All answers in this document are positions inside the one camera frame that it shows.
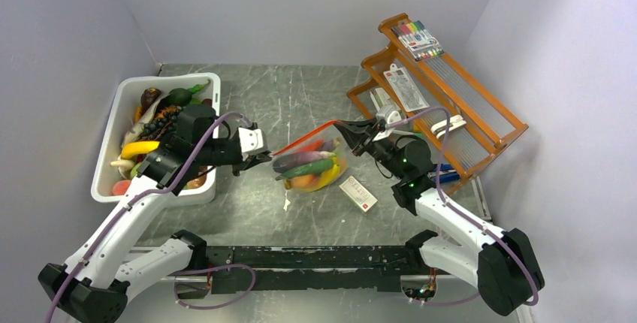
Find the purple eggplant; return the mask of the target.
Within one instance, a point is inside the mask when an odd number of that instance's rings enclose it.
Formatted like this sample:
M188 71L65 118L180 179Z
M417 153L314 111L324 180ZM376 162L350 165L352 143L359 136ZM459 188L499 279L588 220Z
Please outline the purple eggplant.
M331 158L335 155L335 152L329 151L294 152L292 154L276 158L273 161L273 171L276 173L284 173L300 165L304 165L324 158Z

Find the clear zip bag orange zipper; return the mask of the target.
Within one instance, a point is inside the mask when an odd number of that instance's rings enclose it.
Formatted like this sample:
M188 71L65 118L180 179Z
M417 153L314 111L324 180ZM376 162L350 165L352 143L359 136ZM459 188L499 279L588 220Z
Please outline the clear zip bag orange zipper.
M315 192L336 182L347 170L347 144L334 119L273 154L274 180L285 190Z

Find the green cucumber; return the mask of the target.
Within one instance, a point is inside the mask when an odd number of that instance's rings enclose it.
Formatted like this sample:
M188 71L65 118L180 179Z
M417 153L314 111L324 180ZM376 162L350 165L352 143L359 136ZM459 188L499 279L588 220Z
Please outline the green cucumber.
M290 180L295 177L301 177L301 176L312 175L312 174L320 174L323 171L330 170L333 166L334 166L334 160L332 158L324 158L321 160L312 161L310 163L292 168L284 173L281 173L277 177L277 179Z

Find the yellow banana bunch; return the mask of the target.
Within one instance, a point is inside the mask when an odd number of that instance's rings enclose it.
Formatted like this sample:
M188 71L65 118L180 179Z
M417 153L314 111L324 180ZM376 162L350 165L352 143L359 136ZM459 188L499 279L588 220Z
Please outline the yellow banana bunch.
M315 192L323 189L337 180L346 170L347 161L345 158L336 158L332 168L320 173L308 186L302 188L304 192Z

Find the orange fruit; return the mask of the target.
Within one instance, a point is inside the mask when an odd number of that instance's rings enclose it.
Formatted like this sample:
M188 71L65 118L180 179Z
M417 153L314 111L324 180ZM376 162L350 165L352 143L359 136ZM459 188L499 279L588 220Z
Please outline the orange fruit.
M303 176L292 177L289 180L291 189L309 189L315 185L318 177L315 174L306 174Z

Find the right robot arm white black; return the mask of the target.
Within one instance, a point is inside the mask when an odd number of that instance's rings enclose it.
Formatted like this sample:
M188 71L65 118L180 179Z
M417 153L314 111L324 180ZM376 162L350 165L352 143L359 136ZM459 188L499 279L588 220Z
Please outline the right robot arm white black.
M384 135L385 123L377 118L334 126L353 155L368 154L397 178L391 190L400 207L451 238L432 231L413 237L405 254L413 273L432 267L462 279L499 315L538 303L545 280L529 237L480 219L447 196L428 176L434 164L427 142L414 137L399 144Z

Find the white plastic food bin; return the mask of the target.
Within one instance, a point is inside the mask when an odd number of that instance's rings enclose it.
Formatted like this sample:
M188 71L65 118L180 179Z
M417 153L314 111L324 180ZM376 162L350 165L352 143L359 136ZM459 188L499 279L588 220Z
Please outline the white plastic food bin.
M115 204L122 198L113 195L112 188L122 180L122 175L110 163L122 151L125 133L133 126L134 111L145 89L157 88L164 93L174 88L190 88L197 84L205 87L196 97L210 98L212 108L220 114L221 79L214 73L186 74L174 77L133 77L121 82L117 88L91 185L91 195L102 204Z

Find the white eraser box on rack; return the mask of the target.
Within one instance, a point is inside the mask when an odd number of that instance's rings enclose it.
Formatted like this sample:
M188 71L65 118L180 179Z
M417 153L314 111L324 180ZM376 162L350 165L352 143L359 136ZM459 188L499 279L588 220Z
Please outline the white eraser box on rack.
M395 110L400 112L399 105L382 87L371 89L370 98L377 111L380 111L384 106L391 105Z

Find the packaged card on rack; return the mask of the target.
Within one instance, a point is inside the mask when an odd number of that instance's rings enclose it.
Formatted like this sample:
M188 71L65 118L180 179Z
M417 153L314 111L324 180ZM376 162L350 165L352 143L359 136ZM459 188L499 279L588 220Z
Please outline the packaged card on rack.
M392 63L390 68L385 71L383 75L405 112L414 112L430 106L404 67L399 67Z

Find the orange wooden rack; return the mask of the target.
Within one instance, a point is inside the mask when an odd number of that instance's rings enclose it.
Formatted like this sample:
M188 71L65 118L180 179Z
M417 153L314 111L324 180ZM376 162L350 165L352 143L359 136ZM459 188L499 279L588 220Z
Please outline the orange wooden rack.
M405 117L421 112L405 112L383 73L392 63L404 67L430 107L444 107L452 116L461 115L466 120L463 128L451 131L440 139L431 133L432 125L446 120L445 112L435 110L412 122L417 132L435 149L443 148L443 156L459 174L460 180L448 185L446 192L452 194L478 178L508 146L516 141L528 128L504 104L494 97L455 58L444 51L422 61L415 61L411 53L392 33L391 28L415 22L405 13L383 20L378 27L388 39L388 45L368 56L361 67L370 75L362 84L351 88L347 96L353 105L370 118L373 114L360 100L361 95L371 89L382 87L399 105Z

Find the white stapler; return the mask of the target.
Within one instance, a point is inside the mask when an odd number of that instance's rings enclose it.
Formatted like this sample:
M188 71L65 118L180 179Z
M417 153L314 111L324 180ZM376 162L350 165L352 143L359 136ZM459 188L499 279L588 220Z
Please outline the white stapler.
M447 132L463 128L466 125L466 120L461 115L452 116L449 121L443 120L431 126L430 131L436 136L436 139L440 139Z

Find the green chili pepper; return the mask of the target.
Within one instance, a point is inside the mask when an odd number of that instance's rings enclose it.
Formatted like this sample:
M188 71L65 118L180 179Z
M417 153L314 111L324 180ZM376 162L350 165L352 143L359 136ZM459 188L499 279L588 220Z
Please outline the green chili pepper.
M194 85L191 88L188 88L187 90L192 94L192 95L196 95L199 92L203 91L204 89L206 89L210 84L212 83L212 81L210 79L207 79L205 83L199 83Z

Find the green avocado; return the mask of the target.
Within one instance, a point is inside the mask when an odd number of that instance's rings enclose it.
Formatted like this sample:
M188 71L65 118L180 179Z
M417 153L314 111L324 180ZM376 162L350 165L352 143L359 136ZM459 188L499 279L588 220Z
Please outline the green avocado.
M165 101L168 104L168 106L175 105L175 106L184 107L190 103L190 101L193 98L193 95L194 93L191 92L189 89L175 88L168 93L168 96L165 98Z

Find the dark purple grape bunch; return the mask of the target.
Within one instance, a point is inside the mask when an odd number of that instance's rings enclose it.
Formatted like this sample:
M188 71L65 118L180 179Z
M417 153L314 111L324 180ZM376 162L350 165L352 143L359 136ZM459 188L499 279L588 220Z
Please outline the dark purple grape bunch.
M176 105L164 108L156 117L143 126L138 140L161 140L164 135L175 130L178 116L182 111L183 108Z

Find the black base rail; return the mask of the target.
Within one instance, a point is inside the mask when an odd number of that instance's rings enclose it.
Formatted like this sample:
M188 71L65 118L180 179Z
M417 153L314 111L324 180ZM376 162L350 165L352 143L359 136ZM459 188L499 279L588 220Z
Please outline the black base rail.
M401 292L402 276L426 273L415 251L397 246L208 246L214 294L374 289Z

